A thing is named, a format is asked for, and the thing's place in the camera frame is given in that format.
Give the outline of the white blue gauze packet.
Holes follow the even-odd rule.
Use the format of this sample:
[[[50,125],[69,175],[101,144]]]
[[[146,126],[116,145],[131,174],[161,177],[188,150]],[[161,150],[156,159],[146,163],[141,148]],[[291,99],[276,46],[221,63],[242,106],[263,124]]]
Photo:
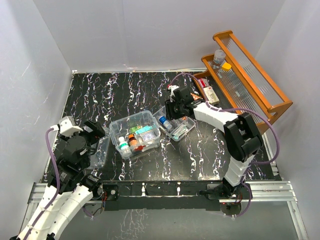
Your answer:
[[[154,134],[153,130],[149,130],[143,133],[140,133],[139,136],[142,138],[144,142],[151,142],[153,141],[157,136]]]

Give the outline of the orange brown medicine bottle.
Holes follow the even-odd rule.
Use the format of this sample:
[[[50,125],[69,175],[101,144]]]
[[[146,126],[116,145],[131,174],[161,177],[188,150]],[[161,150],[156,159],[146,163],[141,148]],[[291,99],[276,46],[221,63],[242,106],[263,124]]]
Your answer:
[[[134,134],[129,134],[128,135],[128,144],[129,144],[130,147],[137,148],[138,140],[136,139]]]

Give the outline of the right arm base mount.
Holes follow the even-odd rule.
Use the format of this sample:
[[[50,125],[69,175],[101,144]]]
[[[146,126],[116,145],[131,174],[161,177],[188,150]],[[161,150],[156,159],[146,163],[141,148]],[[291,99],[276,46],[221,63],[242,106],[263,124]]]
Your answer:
[[[253,198],[251,187],[247,183],[240,183],[237,186],[231,186],[222,182],[210,183],[206,185],[204,190],[200,190],[198,194],[206,197],[208,200],[231,200],[234,203]]]

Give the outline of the green wind oil box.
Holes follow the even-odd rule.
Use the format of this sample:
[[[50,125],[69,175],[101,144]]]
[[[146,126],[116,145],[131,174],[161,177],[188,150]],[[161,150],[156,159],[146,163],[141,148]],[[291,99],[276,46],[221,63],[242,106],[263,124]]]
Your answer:
[[[133,133],[135,133],[137,130],[139,130],[139,129],[141,129],[141,128],[142,128],[142,127],[141,127],[140,125],[138,125],[138,126],[131,127],[131,128],[129,129],[129,131],[130,131],[131,134],[133,134]]]

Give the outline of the clear compartment organizer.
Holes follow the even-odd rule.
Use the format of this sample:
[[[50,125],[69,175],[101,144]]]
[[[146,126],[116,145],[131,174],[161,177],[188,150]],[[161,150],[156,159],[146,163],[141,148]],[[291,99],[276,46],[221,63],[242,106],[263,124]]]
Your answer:
[[[195,126],[196,123],[190,117],[182,117],[179,119],[169,120],[166,117],[166,107],[162,106],[158,111],[153,114],[159,128],[165,133],[166,136],[179,142],[185,135],[187,135]]]

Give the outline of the blue white spray bottle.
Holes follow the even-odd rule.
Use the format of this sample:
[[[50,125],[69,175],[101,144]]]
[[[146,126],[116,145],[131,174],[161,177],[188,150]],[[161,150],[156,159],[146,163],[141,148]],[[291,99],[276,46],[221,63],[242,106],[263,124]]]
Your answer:
[[[158,120],[164,126],[165,129],[171,130],[173,128],[171,123],[167,120],[167,118],[164,115],[160,116]]]

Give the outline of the clear first aid box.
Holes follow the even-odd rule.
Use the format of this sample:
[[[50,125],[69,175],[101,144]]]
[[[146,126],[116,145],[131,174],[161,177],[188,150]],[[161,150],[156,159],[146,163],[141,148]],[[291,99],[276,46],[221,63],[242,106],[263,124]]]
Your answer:
[[[143,141],[143,139],[140,137],[140,134],[130,133],[130,128],[135,126],[152,126],[153,129],[151,131],[154,132],[156,138],[153,141],[149,142]],[[136,148],[129,146],[130,154],[121,154],[118,138],[124,137],[129,145],[128,136],[130,134],[134,134],[135,138],[138,141],[138,145],[136,146]],[[160,126],[149,110],[144,110],[111,122],[109,125],[109,135],[113,145],[115,146],[115,149],[119,152],[123,160],[128,160],[136,155],[160,146]]]

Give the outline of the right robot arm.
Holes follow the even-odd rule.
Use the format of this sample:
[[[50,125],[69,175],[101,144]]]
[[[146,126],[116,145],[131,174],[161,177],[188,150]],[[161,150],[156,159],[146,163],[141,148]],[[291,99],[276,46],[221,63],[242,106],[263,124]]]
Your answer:
[[[204,99],[195,100],[187,87],[169,85],[170,97],[165,101],[166,117],[176,120],[191,117],[205,122],[224,134],[230,155],[228,169],[222,183],[211,189],[201,190],[200,195],[215,195],[233,199],[245,187],[245,176],[256,153],[263,146],[263,139],[249,113],[236,114],[212,106]]]

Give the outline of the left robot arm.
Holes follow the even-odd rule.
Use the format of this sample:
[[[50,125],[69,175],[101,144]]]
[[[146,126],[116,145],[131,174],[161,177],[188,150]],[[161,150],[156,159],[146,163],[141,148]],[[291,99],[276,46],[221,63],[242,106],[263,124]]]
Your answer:
[[[63,117],[45,133],[53,169],[32,217],[14,240],[58,240],[67,225],[91,199],[103,195],[99,177],[86,173],[91,157],[106,132],[99,122],[86,120],[77,126],[72,116]],[[49,133],[58,132],[65,147],[56,158],[49,143]]]

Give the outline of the orange plaster packet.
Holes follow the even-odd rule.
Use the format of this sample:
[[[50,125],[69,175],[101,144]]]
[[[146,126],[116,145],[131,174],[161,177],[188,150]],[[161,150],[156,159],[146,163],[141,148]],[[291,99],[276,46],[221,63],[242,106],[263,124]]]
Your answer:
[[[194,94],[194,93],[190,93],[191,96],[193,97],[193,99],[196,101],[196,100],[201,100],[202,98],[200,96],[198,96],[197,94]]]

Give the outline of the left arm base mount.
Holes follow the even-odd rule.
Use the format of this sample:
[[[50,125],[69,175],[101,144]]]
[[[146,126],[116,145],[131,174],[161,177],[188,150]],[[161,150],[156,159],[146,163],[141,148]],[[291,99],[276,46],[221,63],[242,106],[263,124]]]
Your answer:
[[[116,184],[106,184],[94,175],[89,175],[84,183],[93,194],[91,201],[100,201],[103,209],[107,202],[117,201],[119,198],[119,187]]]

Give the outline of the teal bandage packet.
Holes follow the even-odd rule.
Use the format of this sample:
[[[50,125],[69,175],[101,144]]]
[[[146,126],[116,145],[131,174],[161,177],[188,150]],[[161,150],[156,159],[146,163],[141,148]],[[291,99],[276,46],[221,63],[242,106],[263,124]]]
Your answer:
[[[150,130],[152,130],[152,129],[153,129],[152,126],[146,125],[146,126],[144,126],[144,127],[139,128],[138,130],[136,130],[135,133],[136,133],[136,134],[142,134],[142,133],[148,132],[148,131],[150,131]]]

